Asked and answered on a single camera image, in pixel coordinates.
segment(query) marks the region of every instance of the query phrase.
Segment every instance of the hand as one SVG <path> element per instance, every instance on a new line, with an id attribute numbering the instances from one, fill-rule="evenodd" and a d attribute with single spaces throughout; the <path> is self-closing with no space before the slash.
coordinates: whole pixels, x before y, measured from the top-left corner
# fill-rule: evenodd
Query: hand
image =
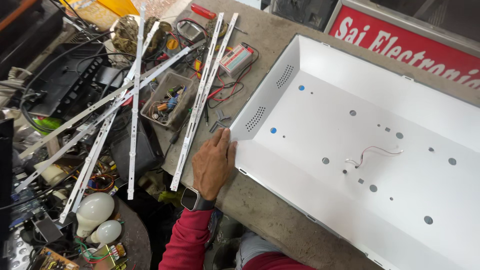
<path id="1" fill-rule="evenodd" d="M 202 198 L 213 201 L 235 166 L 237 142 L 231 142 L 228 128 L 218 129 L 192 158 L 193 188 Z"/>

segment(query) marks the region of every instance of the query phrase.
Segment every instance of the concrete workbench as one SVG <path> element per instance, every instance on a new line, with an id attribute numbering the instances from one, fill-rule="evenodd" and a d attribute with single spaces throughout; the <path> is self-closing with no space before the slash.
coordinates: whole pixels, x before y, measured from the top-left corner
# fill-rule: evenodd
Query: concrete workbench
<path id="1" fill-rule="evenodd" d="M 235 116 L 273 65 L 282 49 L 287 46 L 296 33 L 301 33 L 330 44 L 333 47 L 347 51 L 393 72 L 414 78 L 416 81 L 466 100 L 469 103 L 477 106 L 480 104 L 480 95 L 477 90 L 443 79 L 397 60 L 389 59 L 386 56 L 349 44 L 300 24 L 251 8 L 234 0 L 195 0 L 193 2 L 212 12 L 225 12 L 224 19 L 227 22 L 230 21 L 234 12 L 238 12 L 239 20 L 236 26 L 249 34 L 245 35 L 234 30 L 229 46 L 246 42 L 260 52 L 259 60 L 253 65 L 250 73 L 242 80 L 245 84 L 244 89 L 216 108 L 221 109 L 224 115 Z M 198 19 L 201 24 L 206 23 L 206 19 L 194 13 L 190 15 L 190 13 L 184 11 L 179 17 L 183 16 L 191 16 L 196 20 Z M 223 96 L 226 97 L 229 92 L 230 90 L 225 90 Z M 213 110 L 209 110 L 209 116 L 209 124 L 211 126 L 217 119 Z M 166 131 L 159 125 L 153 126 L 162 149 L 167 149 L 172 132 Z M 191 186 L 193 183 L 191 158 L 202 143 L 211 137 L 212 134 L 209 133 L 209 129 L 210 127 L 206 126 L 202 118 L 183 170 L 181 182 L 185 186 Z M 166 163 L 163 166 L 164 170 L 172 175 L 177 166 L 184 135 L 185 131 L 181 133 L 179 141 L 172 145 L 166 157 Z M 381 269 L 352 245 L 335 237 L 254 180 L 238 173 L 237 170 L 233 172 L 226 186 L 220 191 L 216 206 L 252 231 L 279 246 L 287 255 L 309 266 L 317 269 L 337 270 Z"/>

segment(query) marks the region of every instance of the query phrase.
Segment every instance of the red sleeve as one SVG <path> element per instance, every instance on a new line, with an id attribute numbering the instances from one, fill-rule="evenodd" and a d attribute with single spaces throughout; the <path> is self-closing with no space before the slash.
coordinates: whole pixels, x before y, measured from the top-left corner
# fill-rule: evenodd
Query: red sleeve
<path id="1" fill-rule="evenodd" d="M 265 252 L 249 260 L 242 270 L 315 270 L 280 252 Z"/>
<path id="2" fill-rule="evenodd" d="M 210 237 L 208 222 L 213 209 L 190 212 L 185 209 L 172 230 L 170 243 L 163 253 L 158 270 L 202 270 L 205 243 Z"/>

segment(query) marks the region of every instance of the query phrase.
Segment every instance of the sai electronics sign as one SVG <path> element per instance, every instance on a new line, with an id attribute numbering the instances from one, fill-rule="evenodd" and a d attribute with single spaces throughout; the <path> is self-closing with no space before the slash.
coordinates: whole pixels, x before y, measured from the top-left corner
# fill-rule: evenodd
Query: sai electronics sign
<path id="1" fill-rule="evenodd" d="M 480 59 L 347 6 L 331 36 L 408 63 L 465 86 L 480 89 Z"/>

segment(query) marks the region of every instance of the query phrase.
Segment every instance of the light bulb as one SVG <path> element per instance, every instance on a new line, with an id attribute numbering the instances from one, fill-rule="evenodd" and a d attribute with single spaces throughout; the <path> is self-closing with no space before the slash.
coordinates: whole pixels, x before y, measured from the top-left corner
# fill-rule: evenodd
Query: light bulb
<path id="1" fill-rule="evenodd" d="M 108 219 L 114 206 L 113 198 L 107 193 L 97 192 L 88 195 L 77 209 L 77 235 L 89 236 L 95 227 Z"/>
<path id="2" fill-rule="evenodd" d="M 91 236 L 87 237 L 87 243 L 108 244 L 120 236 L 121 225 L 118 221 L 106 221 L 98 227 Z"/>

